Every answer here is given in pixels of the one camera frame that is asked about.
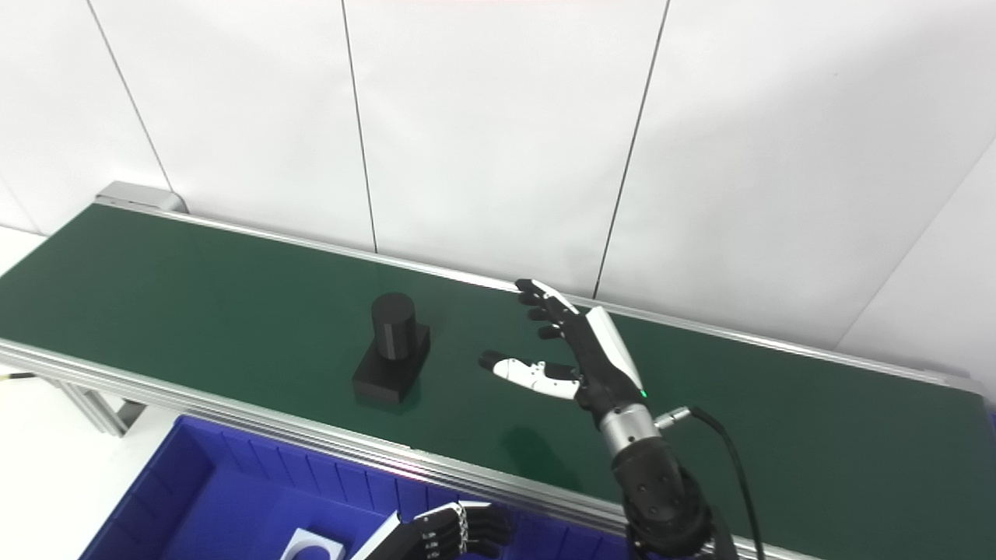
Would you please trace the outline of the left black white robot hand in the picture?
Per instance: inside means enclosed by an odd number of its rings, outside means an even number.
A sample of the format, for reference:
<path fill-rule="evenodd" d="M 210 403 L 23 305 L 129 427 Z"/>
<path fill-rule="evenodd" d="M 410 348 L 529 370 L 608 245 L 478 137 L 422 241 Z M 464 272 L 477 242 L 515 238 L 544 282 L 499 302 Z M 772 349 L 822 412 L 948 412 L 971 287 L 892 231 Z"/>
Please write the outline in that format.
<path fill-rule="evenodd" d="M 389 514 L 352 559 L 498 559 L 514 537 L 507 510 L 485 501 L 451 501 L 409 521 Z"/>

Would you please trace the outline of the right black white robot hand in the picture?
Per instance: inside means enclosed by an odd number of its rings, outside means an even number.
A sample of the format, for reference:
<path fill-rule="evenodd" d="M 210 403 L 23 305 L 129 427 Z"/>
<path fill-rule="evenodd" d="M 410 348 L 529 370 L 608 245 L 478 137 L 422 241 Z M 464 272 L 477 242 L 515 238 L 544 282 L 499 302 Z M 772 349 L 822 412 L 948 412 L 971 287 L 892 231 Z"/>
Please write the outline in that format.
<path fill-rule="evenodd" d="M 544 321 L 542 340 L 563 339 L 575 365 L 529 362 L 496 351 L 484 351 L 478 364 L 498 378 L 545 396 L 574 400 L 590 412 L 596 425 L 612 412 L 645 405 L 647 396 L 636 366 L 612 317 L 602 307 L 580 312 L 562 294 L 534 279 L 518 279 L 518 300 L 528 317 Z"/>

